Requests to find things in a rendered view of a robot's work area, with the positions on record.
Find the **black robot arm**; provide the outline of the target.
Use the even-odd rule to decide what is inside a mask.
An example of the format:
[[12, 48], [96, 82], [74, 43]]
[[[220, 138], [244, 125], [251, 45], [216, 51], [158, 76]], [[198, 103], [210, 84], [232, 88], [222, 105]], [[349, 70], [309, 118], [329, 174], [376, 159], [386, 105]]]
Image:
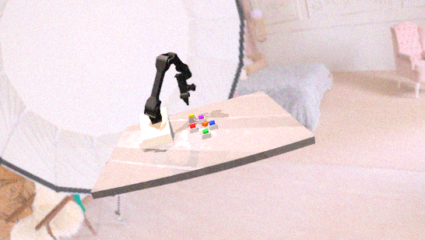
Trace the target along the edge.
[[149, 99], [146, 101], [144, 115], [147, 115], [152, 125], [162, 122], [162, 115], [160, 113], [160, 92], [163, 85], [163, 79], [166, 71], [170, 68], [170, 65], [174, 63], [176, 72], [174, 78], [177, 78], [177, 83], [186, 83], [191, 78], [191, 71], [188, 65], [184, 64], [177, 53], [168, 52], [161, 54], [156, 57], [156, 77], [153, 83], [151, 94]]

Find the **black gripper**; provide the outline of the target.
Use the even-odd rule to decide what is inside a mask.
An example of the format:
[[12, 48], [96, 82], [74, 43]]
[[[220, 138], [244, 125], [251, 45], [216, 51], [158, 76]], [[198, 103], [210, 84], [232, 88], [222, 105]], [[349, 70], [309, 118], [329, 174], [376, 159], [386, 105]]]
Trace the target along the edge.
[[190, 91], [190, 90], [186, 90], [186, 86], [187, 86], [187, 83], [178, 84], [178, 87], [179, 87], [180, 92], [181, 92], [179, 97], [180, 97], [180, 99], [182, 99], [186, 103], [186, 105], [189, 105], [188, 97], [190, 97], [190, 93], [188, 91]]

